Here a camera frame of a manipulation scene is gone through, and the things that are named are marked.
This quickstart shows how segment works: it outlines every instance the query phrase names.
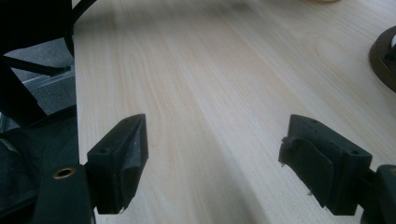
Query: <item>light wood surface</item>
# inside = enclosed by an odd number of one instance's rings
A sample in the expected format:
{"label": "light wood surface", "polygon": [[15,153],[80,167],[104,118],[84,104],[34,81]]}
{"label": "light wood surface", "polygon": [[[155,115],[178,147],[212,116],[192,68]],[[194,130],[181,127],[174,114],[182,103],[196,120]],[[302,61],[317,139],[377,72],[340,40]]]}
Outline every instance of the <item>light wood surface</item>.
{"label": "light wood surface", "polygon": [[394,0],[99,0],[75,29],[80,160],[145,113],[136,197],[98,223],[359,223],[277,161],[290,114],[396,163],[396,93],[368,52]]}

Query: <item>brass insert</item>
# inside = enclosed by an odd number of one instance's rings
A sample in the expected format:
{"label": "brass insert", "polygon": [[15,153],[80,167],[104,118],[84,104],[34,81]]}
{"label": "brass insert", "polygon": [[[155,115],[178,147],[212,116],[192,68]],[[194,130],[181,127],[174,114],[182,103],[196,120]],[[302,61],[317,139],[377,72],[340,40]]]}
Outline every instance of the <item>brass insert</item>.
{"label": "brass insert", "polygon": [[54,179],[64,179],[64,178],[67,178],[67,177],[73,175],[75,172],[76,172],[75,168],[66,167],[66,168],[60,169],[57,172],[55,172],[52,177]]}

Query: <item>black object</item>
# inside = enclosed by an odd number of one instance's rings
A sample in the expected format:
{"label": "black object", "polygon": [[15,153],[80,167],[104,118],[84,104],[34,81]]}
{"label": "black object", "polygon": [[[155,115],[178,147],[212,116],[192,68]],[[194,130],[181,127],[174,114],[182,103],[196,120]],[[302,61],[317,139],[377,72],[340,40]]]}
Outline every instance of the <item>black object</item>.
{"label": "black object", "polygon": [[391,90],[396,91],[396,46],[391,46],[396,26],[382,33],[370,49],[370,64],[375,74]]}
{"label": "black object", "polygon": [[47,115],[10,69],[10,63],[15,64],[15,61],[10,62],[3,55],[64,37],[71,11],[71,0],[6,0],[0,3],[0,112],[21,127]]}
{"label": "black object", "polygon": [[68,27],[65,29],[64,43],[67,46],[70,54],[74,57],[74,42],[73,42],[73,27],[78,19],[84,14],[84,12],[95,3],[96,0],[81,0],[73,8],[71,19]]}
{"label": "black object", "polygon": [[144,115],[122,120],[88,152],[85,166],[99,214],[128,207],[148,157]]}
{"label": "black object", "polygon": [[29,72],[33,72],[33,73],[38,73],[38,74],[46,75],[46,76],[50,76],[50,77],[60,75],[62,73],[70,71],[70,69],[71,69],[70,66],[66,66],[66,67],[45,66],[45,65],[38,64],[38,63],[29,63],[29,62],[26,62],[23,60],[14,59],[14,58],[10,58],[7,56],[3,56],[3,59],[6,61],[8,66],[10,66],[12,68],[29,71]]}
{"label": "black object", "polygon": [[32,224],[94,223],[83,165],[71,164],[41,178]]}
{"label": "black object", "polygon": [[370,153],[303,116],[290,116],[282,141],[279,161],[300,177],[320,206],[337,216],[353,216],[359,204],[365,210],[362,222],[394,223],[396,166],[371,171]]}
{"label": "black object", "polygon": [[0,166],[6,171],[0,187],[7,190],[0,192],[0,223],[92,223],[96,206],[101,214],[128,207],[149,156],[145,115],[117,124],[88,153],[84,166],[78,164],[77,133],[71,107],[0,134],[0,156],[9,163]]}

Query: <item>chair leg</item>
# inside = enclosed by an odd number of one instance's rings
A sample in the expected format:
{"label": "chair leg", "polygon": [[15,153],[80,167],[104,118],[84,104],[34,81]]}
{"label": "chair leg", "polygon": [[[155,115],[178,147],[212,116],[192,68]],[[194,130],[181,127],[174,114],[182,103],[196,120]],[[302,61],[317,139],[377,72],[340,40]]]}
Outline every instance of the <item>chair leg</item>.
{"label": "chair leg", "polygon": [[38,63],[29,63],[23,60],[14,59],[7,56],[3,56],[3,59],[6,61],[8,66],[12,68],[17,68],[24,71],[38,73],[46,76],[56,76],[64,72],[70,71],[70,66],[66,66],[66,67],[44,66]]}
{"label": "chair leg", "polygon": [[3,58],[0,58],[0,112],[21,127],[47,116]]}

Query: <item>floor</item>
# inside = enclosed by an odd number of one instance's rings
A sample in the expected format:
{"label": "floor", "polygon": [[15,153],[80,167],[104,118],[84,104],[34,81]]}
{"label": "floor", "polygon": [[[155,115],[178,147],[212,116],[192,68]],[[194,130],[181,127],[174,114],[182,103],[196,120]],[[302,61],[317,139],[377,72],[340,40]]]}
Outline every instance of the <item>floor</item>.
{"label": "floor", "polygon": [[[56,78],[15,69],[18,78],[29,86],[29,90],[38,104],[47,114],[54,113],[76,104],[76,86],[74,78],[74,59],[68,52],[63,39],[53,40],[28,49],[18,49],[7,54],[9,57],[48,66],[72,66],[72,71]],[[39,80],[40,85],[32,85]],[[11,119],[4,120],[4,131],[17,128]]]}

